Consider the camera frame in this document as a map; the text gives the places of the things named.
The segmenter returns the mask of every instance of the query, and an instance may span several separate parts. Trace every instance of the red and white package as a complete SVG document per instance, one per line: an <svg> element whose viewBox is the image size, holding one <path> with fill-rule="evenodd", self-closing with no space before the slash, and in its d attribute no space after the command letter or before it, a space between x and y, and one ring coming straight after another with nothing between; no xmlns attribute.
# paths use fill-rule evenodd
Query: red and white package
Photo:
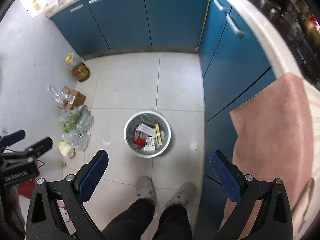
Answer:
<svg viewBox="0 0 320 240"><path fill-rule="evenodd" d="M146 133L138 131L136 128L136 132L134 134L134 144L144 146L147 137L148 135Z"/></svg>

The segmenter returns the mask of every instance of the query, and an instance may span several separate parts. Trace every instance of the black pants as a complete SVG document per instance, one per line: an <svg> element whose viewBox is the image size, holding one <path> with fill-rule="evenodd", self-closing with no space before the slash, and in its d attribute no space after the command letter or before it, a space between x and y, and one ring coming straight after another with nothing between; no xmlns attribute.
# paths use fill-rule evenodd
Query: black pants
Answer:
<svg viewBox="0 0 320 240"><path fill-rule="evenodd" d="M155 206L147 199L138 199L114 218L102 231L106 240L140 240L153 219ZM192 240L187 211L180 204L167 207L159 220L153 240Z"/></svg>

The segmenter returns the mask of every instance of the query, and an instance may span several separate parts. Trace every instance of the yellow bottle cap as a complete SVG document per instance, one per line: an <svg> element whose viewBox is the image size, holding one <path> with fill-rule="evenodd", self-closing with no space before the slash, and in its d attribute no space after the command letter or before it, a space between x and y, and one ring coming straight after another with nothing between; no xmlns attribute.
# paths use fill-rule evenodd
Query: yellow bottle cap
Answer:
<svg viewBox="0 0 320 240"><path fill-rule="evenodd" d="M66 62L69 64L73 61L73 53L69 53L68 56L66 56Z"/></svg>

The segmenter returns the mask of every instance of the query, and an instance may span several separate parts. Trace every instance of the cabinet door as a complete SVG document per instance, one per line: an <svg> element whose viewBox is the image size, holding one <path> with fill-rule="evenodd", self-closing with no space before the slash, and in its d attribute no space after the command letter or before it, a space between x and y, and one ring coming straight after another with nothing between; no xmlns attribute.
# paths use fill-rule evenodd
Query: cabinet door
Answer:
<svg viewBox="0 0 320 240"><path fill-rule="evenodd" d="M217 48L223 29L226 15L230 13L231 5L226 0L210 0L204 30L199 46L202 76L207 71L212 56Z"/></svg>
<svg viewBox="0 0 320 240"><path fill-rule="evenodd" d="M270 66L249 26L232 8L234 25L244 32L238 36L228 22L203 79L205 120L231 103Z"/></svg>
<svg viewBox="0 0 320 240"><path fill-rule="evenodd" d="M201 199L193 240L212 240L224 217L227 201L224 188L207 176L203 177Z"/></svg>
<svg viewBox="0 0 320 240"><path fill-rule="evenodd" d="M274 80L275 76L270 69L236 101L206 122L204 174L212 179L215 179L216 181L219 181L210 165L211 153L216 150L220 150L228 159L228 161L232 162L233 147L237 139L237 134L235 128L233 127L229 112L242 105L250 98L254 97L261 90L270 85Z"/></svg>
<svg viewBox="0 0 320 240"><path fill-rule="evenodd" d="M208 0L145 0L152 46L195 49Z"/></svg>
<svg viewBox="0 0 320 240"><path fill-rule="evenodd" d="M150 47L144 0L87 0L110 49Z"/></svg>
<svg viewBox="0 0 320 240"><path fill-rule="evenodd" d="M78 55L109 50L85 0L71 5L51 19Z"/></svg>

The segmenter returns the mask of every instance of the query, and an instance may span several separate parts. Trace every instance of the trash can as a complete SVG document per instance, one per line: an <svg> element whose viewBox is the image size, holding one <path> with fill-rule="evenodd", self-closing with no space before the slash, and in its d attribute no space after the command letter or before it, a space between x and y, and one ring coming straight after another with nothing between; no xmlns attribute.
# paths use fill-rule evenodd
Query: trash can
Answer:
<svg viewBox="0 0 320 240"><path fill-rule="evenodd" d="M150 127L154 127L156 123L159 124L160 131L164 132L164 137L162 139L162 145L152 152L145 152L139 145L134 144L134 136L136 128L139 124L145 124ZM159 113L154 111L143 111L136 113L132 116L124 127L124 141L128 147L133 151L133 153L142 158L153 158L161 153L163 153L171 139L171 130L167 120Z"/></svg>

